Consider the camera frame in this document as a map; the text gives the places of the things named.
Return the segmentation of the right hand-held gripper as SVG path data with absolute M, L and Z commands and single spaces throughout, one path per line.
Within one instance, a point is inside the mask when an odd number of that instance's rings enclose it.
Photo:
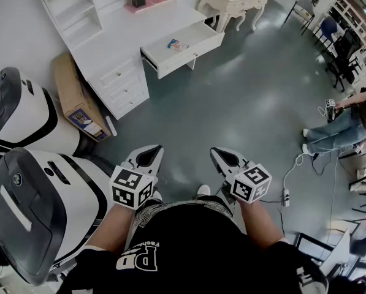
M 248 164 L 242 154 L 222 147 L 212 147 L 210 157 L 217 172 L 231 185 L 233 198 L 252 204 L 267 194 L 272 176 L 261 164 Z M 243 168 L 232 174 L 232 167 Z

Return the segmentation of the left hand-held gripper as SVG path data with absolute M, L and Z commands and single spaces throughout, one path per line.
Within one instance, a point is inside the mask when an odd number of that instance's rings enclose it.
M 112 204 L 139 209 L 154 192 L 157 173 L 164 155 L 161 145 L 148 145 L 130 153 L 128 160 L 117 165 L 109 181 Z

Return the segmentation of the small colourful packet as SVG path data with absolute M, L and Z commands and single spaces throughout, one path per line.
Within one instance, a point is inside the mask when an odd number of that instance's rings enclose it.
M 185 51 L 189 48 L 189 45 L 186 43 L 182 43 L 177 39 L 172 39 L 168 43 L 167 47 L 168 47 L 168 49 L 171 49 L 171 50 Z

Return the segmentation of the white drawer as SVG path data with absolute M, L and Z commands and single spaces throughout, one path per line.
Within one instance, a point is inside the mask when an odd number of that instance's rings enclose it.
M 168 49 L 172 39 L 188 44 L 189 48 L 185 51 Z M 218 48 L 223 39 L 224 33 L 218 34 L 200 21 L 141 47 L 140 52 L 142 59 L 157 71 L 161 79 L 184 65 L 194 69 L 196 59 Z

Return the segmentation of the person's left forearm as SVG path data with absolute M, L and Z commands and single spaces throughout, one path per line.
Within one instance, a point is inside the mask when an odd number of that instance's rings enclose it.
M 135 211 L 114 205 L 98 226 L 87 245 L 99 247 L 114 254 L 124 250 Z

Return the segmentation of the person's right forearm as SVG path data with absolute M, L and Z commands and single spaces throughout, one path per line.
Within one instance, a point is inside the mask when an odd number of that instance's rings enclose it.
M 237 200 L 237 202 L 240 205 L 246 234 L 260 248 L 266 249 L 284 238 L 260 201 L 247 203 Z

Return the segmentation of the person's patterned shorts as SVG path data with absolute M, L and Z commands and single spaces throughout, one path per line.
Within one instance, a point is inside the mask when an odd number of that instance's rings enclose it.
M 236 225 L 230 209 L 217 196 L 202 195 L 172 203 L 149 199 L 135 215 L 128 246 L 152 238 L 155 241 L 177 237 L 187 239 L 197 233 Z

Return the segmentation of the person's black printed t-shirt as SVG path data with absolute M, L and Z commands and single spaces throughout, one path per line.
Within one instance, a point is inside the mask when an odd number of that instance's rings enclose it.
M 114 254 L 87 245 L 58 294 L 327 294 L 329 283 L 286 238 L 262 249 L 237 225 Z

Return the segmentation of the brown cardboard box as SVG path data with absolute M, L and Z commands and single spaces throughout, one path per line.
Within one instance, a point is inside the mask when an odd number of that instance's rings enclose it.
M 98 143 L 111 136 L 96 101 L 80 80 L 72 55 L 63 53 L 51 63 L 66 119 Z

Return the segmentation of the white and black robot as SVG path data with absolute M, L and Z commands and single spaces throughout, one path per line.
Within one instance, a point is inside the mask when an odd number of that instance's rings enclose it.
M 112 205 L 103 160 L 15 148 L 0 158 L 0 256 L 41 285 L 72 260 Z
M 15 67 L 0 71 L 0 158 L 17 147 L 74 155 L 82 141 L 45 88 Z

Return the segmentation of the white desk with shelves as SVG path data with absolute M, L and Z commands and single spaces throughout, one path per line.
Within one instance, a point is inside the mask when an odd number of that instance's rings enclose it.
M 115 119 L 148 99 L 141 47 L 203 19 L 169 0 L 137 13 L 131 0 L 41 0 L 77 67 Z

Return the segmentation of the black office chair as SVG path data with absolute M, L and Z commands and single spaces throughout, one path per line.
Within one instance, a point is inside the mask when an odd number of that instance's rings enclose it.
M 334 43 L 336 56 L 332 57 L 332 61 L 327 63 L 326 72 L 331 72 L 335 76 L 334 88 L 341 84 L 341 91 L 345 91 L 343 79 L 350 84 L 355 80 L 353 70 L 354 67 L 350 63 L 352 55 L 361 48 L 361 39 L 354 30 L 347 29 L 342 37 Z

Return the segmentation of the blue chair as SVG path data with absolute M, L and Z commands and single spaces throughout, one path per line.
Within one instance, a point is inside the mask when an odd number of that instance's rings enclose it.
M 318 38 L 318 40 L 321 40 L 322 37 L 325 37 L 326 40 L 330 41 L 330 43 L 334 43 L 332 35 L 338 32 L 338 26 L 337 22 L 331 16 L 325 17 L 325 19 L 323 19 L 319 30 L 321 31 L 321 36 Z

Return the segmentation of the grey chair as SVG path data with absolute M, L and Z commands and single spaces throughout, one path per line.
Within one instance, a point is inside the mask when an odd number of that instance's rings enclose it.
M 314 5 L 310 0 L 296 0 L 286 16 L 283 25 L 287 22 L 292 13 L 297 14 L 303 19 L 303 26 L 300 29 L 302 31 L 301 35 L 303 35 L 315 18 Z

